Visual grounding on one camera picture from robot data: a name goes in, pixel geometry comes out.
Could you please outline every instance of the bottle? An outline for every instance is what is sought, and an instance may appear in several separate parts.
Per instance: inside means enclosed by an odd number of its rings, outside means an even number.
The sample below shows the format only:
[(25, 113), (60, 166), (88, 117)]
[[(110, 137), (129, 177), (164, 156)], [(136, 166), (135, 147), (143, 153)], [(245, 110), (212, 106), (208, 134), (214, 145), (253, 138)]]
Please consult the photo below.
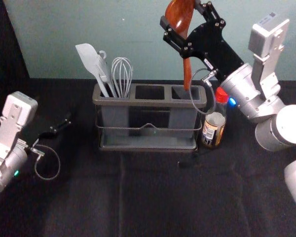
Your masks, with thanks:
[(205, 116), (202, 132), (202, 143), (208, 148), (216, 148), (222, 139), (222, 133), (226, 124), (226, 109), (229, 96), (218, 87), (215, 93), (216, 109), (213, 113)]

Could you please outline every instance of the light blue wall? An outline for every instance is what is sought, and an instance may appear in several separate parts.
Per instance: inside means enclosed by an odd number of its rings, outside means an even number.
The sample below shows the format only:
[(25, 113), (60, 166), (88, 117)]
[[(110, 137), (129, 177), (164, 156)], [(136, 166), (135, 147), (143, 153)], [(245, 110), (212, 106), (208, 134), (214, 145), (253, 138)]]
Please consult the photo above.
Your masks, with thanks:
[[(170, 0), (5, 0), (30, 77), (92, 78), (75, 50), (90, 43), (105, 50), (108, 62), (128, 57), (135, 79), (182, 79), (182, 59), (162, 40), (159, 26)], [(270, 12), (291, 24), (276, 70), (280, 80), (296, 80), (296, 0), (213, 0), (227, 22), (223, 36), (249, 63), (247, 49), (252, 25)], [(190, 30), (203, 23), (194, 12)], [(203, 64), (192, 60), (193, 70)]]

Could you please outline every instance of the wooden spoon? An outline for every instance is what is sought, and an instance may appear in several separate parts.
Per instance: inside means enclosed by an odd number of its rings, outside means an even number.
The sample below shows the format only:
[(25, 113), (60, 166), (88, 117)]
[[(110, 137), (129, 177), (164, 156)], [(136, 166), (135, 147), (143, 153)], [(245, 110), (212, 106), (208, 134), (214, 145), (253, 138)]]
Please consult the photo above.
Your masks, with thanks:
[[(187, 31), (194, 12), (194, 0), (172, 0), (165, 13), (174, 30), (184, 39), (187, 38)], [(189, 82), (192, 77), (191, 61), (183, 59), (184, 68), (184, 89), (189, 90)]]

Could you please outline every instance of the blue light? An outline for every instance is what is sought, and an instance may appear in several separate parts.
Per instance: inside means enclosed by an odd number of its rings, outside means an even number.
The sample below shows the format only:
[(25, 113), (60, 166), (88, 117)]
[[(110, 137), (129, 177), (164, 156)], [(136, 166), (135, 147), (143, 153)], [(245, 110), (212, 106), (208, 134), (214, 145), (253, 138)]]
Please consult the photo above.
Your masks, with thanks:
[(235, 106), (235, 105), (237, 104), (237, 102), (235, 101), (234, 98), (229, 98), (229, 104), (230, 104), (231, 106)]

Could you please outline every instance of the red bottle cap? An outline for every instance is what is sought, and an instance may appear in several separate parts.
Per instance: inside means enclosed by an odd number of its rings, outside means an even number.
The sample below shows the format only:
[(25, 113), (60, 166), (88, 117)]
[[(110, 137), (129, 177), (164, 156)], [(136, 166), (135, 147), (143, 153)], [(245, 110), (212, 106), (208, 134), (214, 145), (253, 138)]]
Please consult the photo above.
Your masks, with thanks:
[(229, 100), (228, 94), (221, 87), (217, 88), (215, 97), (218, 103), (227, 103)]

